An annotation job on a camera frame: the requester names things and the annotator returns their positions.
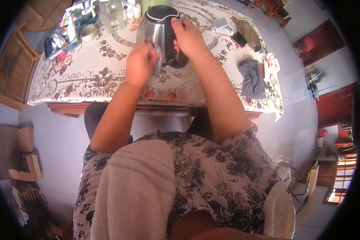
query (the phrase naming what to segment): tape roll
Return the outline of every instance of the tape roll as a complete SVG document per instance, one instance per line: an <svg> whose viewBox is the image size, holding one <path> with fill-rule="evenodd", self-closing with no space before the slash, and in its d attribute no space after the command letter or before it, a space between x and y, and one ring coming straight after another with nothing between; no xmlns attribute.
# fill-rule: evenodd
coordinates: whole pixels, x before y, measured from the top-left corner
<svg viewBox="0 0 360 240"><path fill-rule="evenodd" d="M88 24L80 31L80 38L82 42L92 41L98 34L97 27L94 24Z"/></svg>

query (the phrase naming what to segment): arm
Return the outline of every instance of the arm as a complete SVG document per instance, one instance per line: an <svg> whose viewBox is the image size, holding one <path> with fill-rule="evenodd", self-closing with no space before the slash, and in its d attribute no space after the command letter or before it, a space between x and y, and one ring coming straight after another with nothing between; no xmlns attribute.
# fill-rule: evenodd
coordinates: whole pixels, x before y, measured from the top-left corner
<svg viewBox="0 0 360 240"><path fill-rule="evenodd" d="M125 81L97 125L91 147L114 153L128 144L137 102L159 57L150 44L140 43L134 48L127 59Z"/></svg>
<svg viewBox="0 0 360 240"><path fill-rule="evenodd" d="M243 132L251 125L223 67L205 45L200 31L191 21L172 19L175 49L181 49L193 62L200 79L217 142Z"/></svg>

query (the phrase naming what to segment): floral blouse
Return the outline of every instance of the floral blouse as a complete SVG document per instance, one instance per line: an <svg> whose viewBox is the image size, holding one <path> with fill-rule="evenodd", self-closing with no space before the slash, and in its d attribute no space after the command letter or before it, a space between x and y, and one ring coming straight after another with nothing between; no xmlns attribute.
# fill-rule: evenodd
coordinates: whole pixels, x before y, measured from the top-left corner
<svg viewBox="0 0 360 240"><path fill-rule="evenodd" d="M174 155L175 189L167 238L175 221L195 210L209 212L221 227L263 233L264 201L273 185L283 180L251 128L220 144L193 134L159 131L135 142L151 139L167 142ZM90 236L97 188L111 156L87 148L74 208L75 240Z"/></svg>

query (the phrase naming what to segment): woman's right hand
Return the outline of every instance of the woman's right hand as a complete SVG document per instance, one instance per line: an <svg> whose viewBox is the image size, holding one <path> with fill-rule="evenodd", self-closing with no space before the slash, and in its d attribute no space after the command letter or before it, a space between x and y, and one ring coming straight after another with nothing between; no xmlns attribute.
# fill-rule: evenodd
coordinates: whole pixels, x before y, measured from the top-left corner
<svg viewBox="0 0 360 240"><path fill-rule="evenodd" d="M211 54L206 46L200 30L189 20L180 22L177 18L171 19L171 25L176 39L173 40L174 48L181 51L191 60Z"/></svg>

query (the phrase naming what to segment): window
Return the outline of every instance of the window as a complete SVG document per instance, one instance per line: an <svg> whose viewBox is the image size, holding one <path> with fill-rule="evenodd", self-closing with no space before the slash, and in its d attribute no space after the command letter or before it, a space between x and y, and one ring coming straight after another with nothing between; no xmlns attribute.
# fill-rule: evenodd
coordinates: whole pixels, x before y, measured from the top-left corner
<svg viewBox="0 0 360 240"><path fill-rule="evenodd" d="M346 196L353 174L356 170L356 158L339 157L337 172L333 188L328 189L327 198L324 203L338 205L341 204Z"/></svg>

